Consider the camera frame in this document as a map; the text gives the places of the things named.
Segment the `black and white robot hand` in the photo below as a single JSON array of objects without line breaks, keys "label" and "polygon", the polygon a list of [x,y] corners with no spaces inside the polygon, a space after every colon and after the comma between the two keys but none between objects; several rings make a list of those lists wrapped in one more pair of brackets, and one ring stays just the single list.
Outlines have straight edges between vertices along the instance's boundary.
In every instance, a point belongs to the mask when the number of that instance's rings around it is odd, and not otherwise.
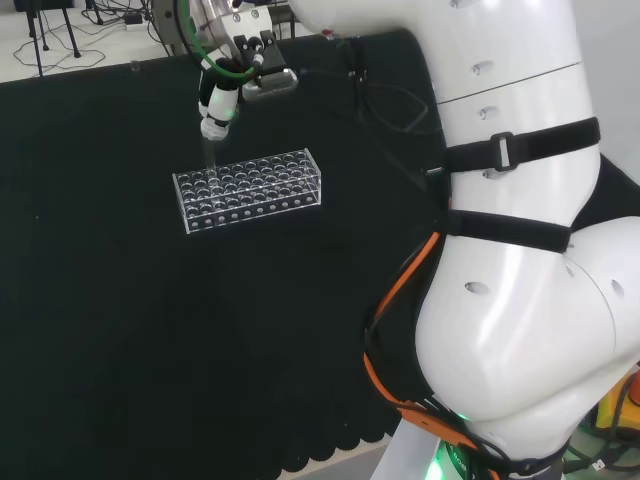
[{"label": "black and white robot hand", "polygon": [[224,140],[236,116],[240,90],[246,79],[223,75],[205,60],[201,61],[198,110],[202,137],[210,142]]}]

